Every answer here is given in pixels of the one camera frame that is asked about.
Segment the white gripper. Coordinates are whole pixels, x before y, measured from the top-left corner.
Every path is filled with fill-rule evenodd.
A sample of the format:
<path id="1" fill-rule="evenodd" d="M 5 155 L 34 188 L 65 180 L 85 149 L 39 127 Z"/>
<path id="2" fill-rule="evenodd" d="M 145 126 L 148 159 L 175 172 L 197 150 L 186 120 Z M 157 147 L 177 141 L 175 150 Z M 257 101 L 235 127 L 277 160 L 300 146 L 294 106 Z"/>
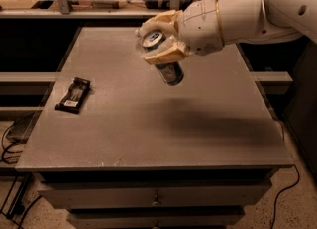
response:
<path id="1" fill-rule="evenodd" d="M 183 12 L 168 10 L 149 18 L 137 30 L 139 38 L 149 32 L 160 30 L 180 37 L 182 41 L 167 39 L 154 44 L 144 44 L 144 61 L 151 65 L 178 62 L 189 52 L 206 56 L 224 47 L 217 0 L 201 0 L 190 4 Z"/>

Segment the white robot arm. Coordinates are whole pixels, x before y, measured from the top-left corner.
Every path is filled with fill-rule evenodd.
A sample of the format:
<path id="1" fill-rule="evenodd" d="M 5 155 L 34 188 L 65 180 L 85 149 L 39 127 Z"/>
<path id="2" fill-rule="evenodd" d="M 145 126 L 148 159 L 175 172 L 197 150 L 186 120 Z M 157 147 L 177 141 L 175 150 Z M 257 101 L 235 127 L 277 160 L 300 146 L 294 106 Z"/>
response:
<path id="1" fill-rule="evenodd" d="M 143 41 L 156 30 L 166 39 L 142 54 L 151 65 L 206 56 L 235 43 L 274 44 L 302 35 L 317 42 L 317 0 L 201 0 L 148 19 L 137 35 Z"/>

